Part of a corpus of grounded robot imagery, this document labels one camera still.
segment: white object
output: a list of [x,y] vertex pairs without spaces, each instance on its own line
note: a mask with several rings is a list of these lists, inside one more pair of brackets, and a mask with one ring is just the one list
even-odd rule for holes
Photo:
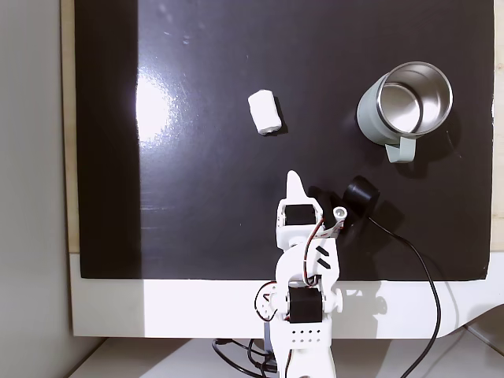
[[261,135],[275,132],[282,127],[282,120],[276,110],[273,92],[261,89],[249,97],[250,114]]
[[[286,225],[286,206],[311,205],[315,212],[315,224]],[[287,174],[287,195],[280,201],[276,220],[276,240],[283,255],[276,265],[276,284],[269,299],[269,311],[275,317],[269,322],[271,344],[275,354],[280,378],[310,376],[313,378],[335,378],[336,371],[331,354],[332,311],[341,313],[343,296],[340,289],[332,291],[339,278],[338,251],[336,240],[347,211],[343,207],[334,209],[337,233],[318,232],[328,239],[314,239],[306,256],[308,277],[319,276],[316,289],[322,297],[322,319],[317,323],[291,323],[287,319],[290,311],[289,287],[302,287],[303,259],[307,239],[314,226],[322,218],[322,210],[314,198],[306,196],[301,179],[294,171]]]

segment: wire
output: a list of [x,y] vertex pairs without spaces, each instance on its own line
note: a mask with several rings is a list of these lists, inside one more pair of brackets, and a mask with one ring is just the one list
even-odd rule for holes
[[315,228],[313,229],[312,233],[310,234],[308,240],[306,240],[306,247],[305,247],[305,255],[302,260],[302,281],[305,283],[307,287],[312,287],[317,284],[317,279],[314,279],[312,282],[308,281],[308,269],[306,267],[306,259],[308,258],[308,249],[309,245],[311,244],[313,238],[315,237],[315,234],[317,234],[318,229],[321,227],[321,225],[324,223],[324,217],[322,217]]
[[289,369],[289,365],[291,364],[291,358],[292,358],[292,350],[289,350],[289,355],[287,357],[287,364],[285,364],[285,377],[287,378],[287,371]]
[[214,339],[212,341],[212,348],[213,348],[213,350],[215,350],[215,353],[217,353],[218,356],[224,360],[224,362],[226,362],[228,365],[230,365],[232,368],[238,370],[239,372],[242,372],[243,374],[246,374],[248,376],[252,376],[254,378],[264,378],[263,375],[259,375],[255,372],[251,372],[250,370],[243,368],[242,366],[238,365],[237,363],[235,363],[231,359],[229,359],[224,353],[222,353],[222,351],[217,346],[217,343],[219,343],[219,342],[220,342],[219,339]]
[[265,317],[263,317],[261,315],[261,313],[258,310],[258,298],[259,298],[259,293],[261,292],[261,290],[264,289],[265,287],[267,287],[268,285],[272,285],[272,284],[276,284],[276,281],[269,281],[269,282],[265,283],[264,285],[262,285],[261,287],[259,287],[259,290],[258,290],[257,294],[255,295],[255,299],[254,299],[255,312],[258,314],[258,316],[261,318],[261,320],[265,321],[266,323],[269,323],[270,321],[273,320],[278,309],[275,310],[275,312],[273,313],[273,315],[269,319],[266,319]]
[[249,361],[254,365],[257,369],[261,370],[261,373],[263,372],[276,372],[276,366],[274,365],[266,365],[268,361],[271,361],[271,359],[274,357],[273,354],[265,354],[265,362],[259,362],[255,361],[254,358],[252,357],[252,352],[255,352],[255,350],[252,349],[252,346],[254,345],[254,339],[250,339],[249,341],[249,346],[246,349],[246,356],[249,358]]
[[268,356],[265,358],[265,361],[261,364],[261,368],[259,368],[261,370],[261,375],[263,376],[263,378],[268,378],[266,376],[266,372],[265,372],[265,367],[267,366],[266,364],[269,362],[269,360],[272,359],[272,356]]
[[[235,344],[235,345],[237,345],[237,346],[239,346],[240,348],[243,348],[243,349],[245,349],[245,350],[248,350],[248,349],[249,349],[249,347],[248,347],[247,345],[243,345],[243,344],[239,343],[238,341],[236,341],[236,340],[234,340],[234,339],[229,339],[229,342],[230,342],[230,343],[233,343],[233,344]],[[262,357],[267,357],[267,356],[269,356],[269,355],[270,355],[270,353],[262,353],[262,352],[258,352],[258,351],[254,350],[254,349],[252,349],[252,348],[250,348],[250,352],[251,352],[251,353],[255,353],[255,354],[257,354],[257,355],[259,355],[259,356],[262,356]]]
[[422,266],[424,267],[425,274],[427,275],[428,282],[431,285],[432,293],[434,295],[435,307],[437,309],[437,319],[435,321],[434,333],[432,334],[431,339],[429,340],[427,346],[425,347],[425,349],[422,352],[422,354],[420,355],[420,357],[418,357],[417,360],[405,371],[405,373],[402,374],[401,378],[406,378],[422,362],[422,360],[425,358],[427,353],[432,348],[432,345],[434,344],[435,339],[438,337],[439,327],[441,326],[441,303],[439,302],[438,292],[435,289],[434,282],[432,281],[431,275],[428,272],[427,265],[425,265],[424,259],[422,258],[420,253],[417,251],[417,248],[415,248],[414,245],[409,240],[406,240],[406,239],[402,238],[401,236],[396,235],[394,232],[387,230],[384,226],[382,226],[381,224],[378,224],[371,217],[369,218],[369,220],[375,226],[380,228],[382,231],[386,232],[388,235],[392,236],[394,239],[398,240],[399,242],[401,242],[402,244],[408,246],[409,248],[411,248],[411,250],[413,250],[413,252],[418,257],[418,260],[420,260]]

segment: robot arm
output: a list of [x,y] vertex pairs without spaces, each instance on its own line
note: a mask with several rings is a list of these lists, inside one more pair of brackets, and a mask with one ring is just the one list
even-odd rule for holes
[[[280,378],[336,377],[330,349],[332,311],[341,312],[343,300],[339,289],[332,290],[339,278],[335,239],[347,211],[337,207],[333,214],[335,225],[325,229],[322,224],[310,237],[324,214],[318,202],[306,196],[298,174],[288,173],[287,197],[280,201],[276,219],[276,242],[283,255],[276,283],[269,287],[269,313],[274,314],[269,337]],[[305,270],[313,285],[306,285]]]

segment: red wire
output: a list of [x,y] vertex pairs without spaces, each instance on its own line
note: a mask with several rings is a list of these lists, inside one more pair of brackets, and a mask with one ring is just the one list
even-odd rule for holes
[[317,234],[318,229],[321,227],[321,225],[323,223],[324,223],[324,217],[322,217],[318,221],[317,226],[315,226],[311,235],[309,236],[308,240],[306,241],[305,257],[303,258],[303,261],[302,261],[302,280],[305,283],[305,285],[308,287],[312,287],[314,285],[314,283],[308,282],[308,269],[306,268],[306,259],[308,258],[309,244],[312,242],[313,238],[315,237],[315,234]]

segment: mug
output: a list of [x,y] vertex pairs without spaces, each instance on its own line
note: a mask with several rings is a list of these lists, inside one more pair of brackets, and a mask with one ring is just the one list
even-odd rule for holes
[[434,65],[411,61],[382,76],[362,96],[357,122],[372,142],[385,146],[391,163],[413,161],[417,139],[448,117],[453,93]]

